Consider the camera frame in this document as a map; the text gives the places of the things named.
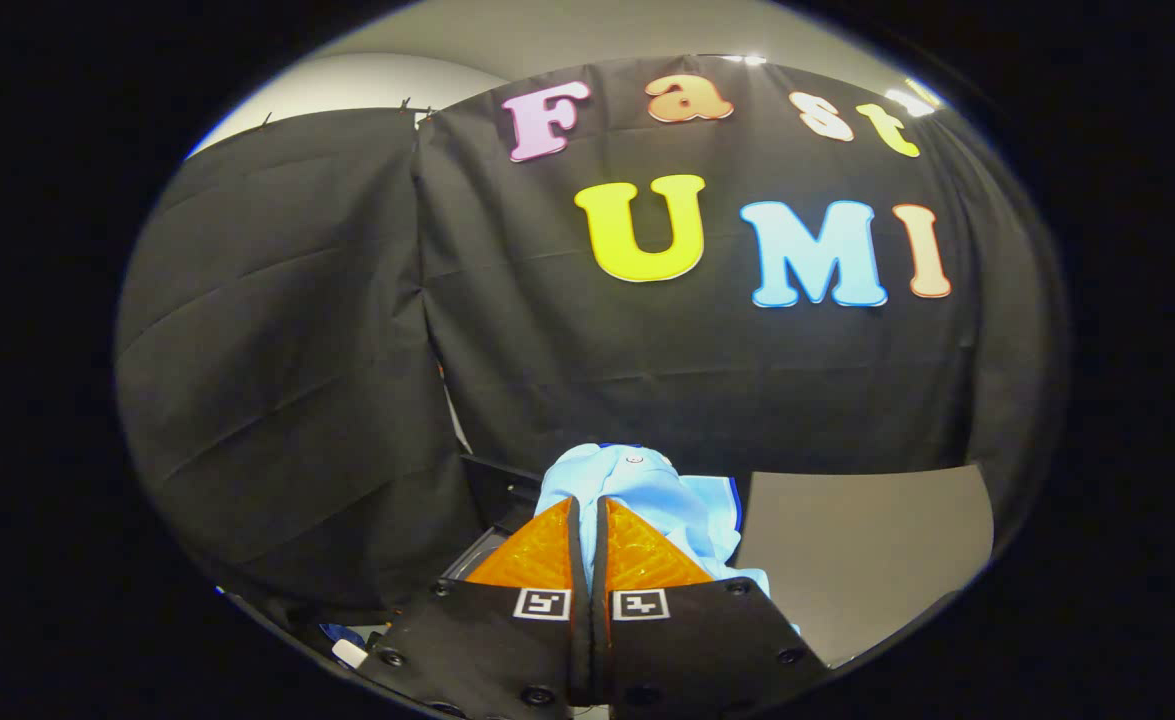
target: pink letter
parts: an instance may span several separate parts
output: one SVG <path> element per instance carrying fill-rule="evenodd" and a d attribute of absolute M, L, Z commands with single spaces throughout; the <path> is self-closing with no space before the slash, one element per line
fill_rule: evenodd
<path fill-rule="evenodd" d="M 575 112 L 573 102 L 568 100 L 558 100 L 551 109 L 548 109 L 548 100 L 552 97 L 586 100 L 590 95 L 591 90 L 586 83 L 570 82 L 519 95 L 504 102 L 503 108 L 511 110 L 511 120 L 515 123 L 515 149 L 511 150 L 511 161 L 519 163 L 522 160 L 564 150 L 568 141 L 551 135 L 551 123 L 558 125 L 560 129 L 572 128 L 578 122 L 578 113 Z"/>

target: gray panel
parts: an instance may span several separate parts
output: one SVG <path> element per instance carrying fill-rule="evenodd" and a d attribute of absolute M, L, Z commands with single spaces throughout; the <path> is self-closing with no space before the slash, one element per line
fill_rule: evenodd
<path fill-rule="evenodd" d="M 993 518 L 975 465 L 926 473 L 752 475 L 739 568 L 835 666 L 875 646 L 988 559 Z"/>

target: orange letter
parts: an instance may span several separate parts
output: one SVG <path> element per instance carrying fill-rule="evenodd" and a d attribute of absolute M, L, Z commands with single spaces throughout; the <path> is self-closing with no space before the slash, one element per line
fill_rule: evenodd
<path fill-rule="evenodd" d="M 885 144 L 901 152 L 908 159 L 919 159 L 920 147 L 907 142 L 904 140 L 902 133 L 899 133 L 904 127 L 902 120 L 889 115 L 880 105 L 859 105 L 855 110 L 867 115 L 872 126 L 880 133 L 880 140 L 884 140 Z"/>
<path fill-rule="evenodd" d="M 938 256 L 934 213 L 924 206 L 894 206 L 894 217 L 907 226 L 911 257 L 916 263 L 916 276 L 911 280 L 911 291 L 921 297 L 951 295 L 952 283 L 944 275 L 944 261 Z"/>
<path fill-rule="evenodd" d="M 706 78 L 659 78 L 647 83 L 645 92 L 657 95 L 650 100 L 650 115 L 664 123 L 683 123 L 696 117 L 717 120 L 728 117 L 734 110 L 734 106 L 725 102 Z"/>
<path fill-rule="evenodd" d="M 831 140 L 846 142 L 853 140 L 853 128 L 837 116 L 835 107 L 828 101 L 803 92 L 793 92 L 787 95 L 787 100 L 801 109 L 801 120 L 805 120 L 805 125 L 810 126 L 812 132 Z"/>

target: white object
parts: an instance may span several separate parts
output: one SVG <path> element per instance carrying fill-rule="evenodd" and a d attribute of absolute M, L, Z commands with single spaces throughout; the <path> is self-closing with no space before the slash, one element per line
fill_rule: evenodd
<path fill-rule="evenodd" d="M 341 661 L 350 665 L 351 667 L 358 667 L 369 653 L 363 651 L 357 646 L 354 646 L 350 641 L 338 641 L 334 644 L 334 654 L 340 658 Z"/>

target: orange gripper pad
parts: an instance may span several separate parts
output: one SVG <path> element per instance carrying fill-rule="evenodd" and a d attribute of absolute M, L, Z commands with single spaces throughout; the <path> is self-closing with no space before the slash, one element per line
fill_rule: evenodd
<path fill-rule="evenodd" d="M 680 552 L 636 512 L 606 498 L 609 557 L 605 591 L 642 591 L 711 583 L 706 570 Z"/>
<path fill-rule="evenodd" d="M 569 570 L 570 498 L 543 510 L 501 544 L 468 583 L 509 588 L 572 588 Z M 577 518 L 575 533 L 578 532 Z"/>

